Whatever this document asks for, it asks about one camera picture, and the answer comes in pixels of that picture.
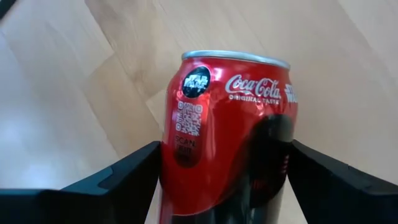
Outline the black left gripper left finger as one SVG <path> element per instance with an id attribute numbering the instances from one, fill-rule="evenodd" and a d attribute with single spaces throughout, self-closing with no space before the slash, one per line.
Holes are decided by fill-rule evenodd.
<path id="1" fill-rule="evenodd" d="M 144 224 L 160 165 L 153 141 L 60 190 L 0 189 L 0 224 Z"/>

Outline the red Coca-Cola can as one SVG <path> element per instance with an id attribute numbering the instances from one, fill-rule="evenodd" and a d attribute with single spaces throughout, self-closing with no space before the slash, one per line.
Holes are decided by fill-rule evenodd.
<path id="1" fill-rule="evenodd" d="M 159 224 L 277 224 L 298 102 L 290 66 L 185 52 L 166 91 Z"/>

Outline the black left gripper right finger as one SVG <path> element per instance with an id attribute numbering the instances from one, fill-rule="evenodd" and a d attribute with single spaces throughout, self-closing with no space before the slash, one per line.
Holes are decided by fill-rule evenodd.
<path id="1" fill-rule="evenodd" d="M 288 178 L 308 224 L 398 224 L 398 185 L 297 140 Z"/>

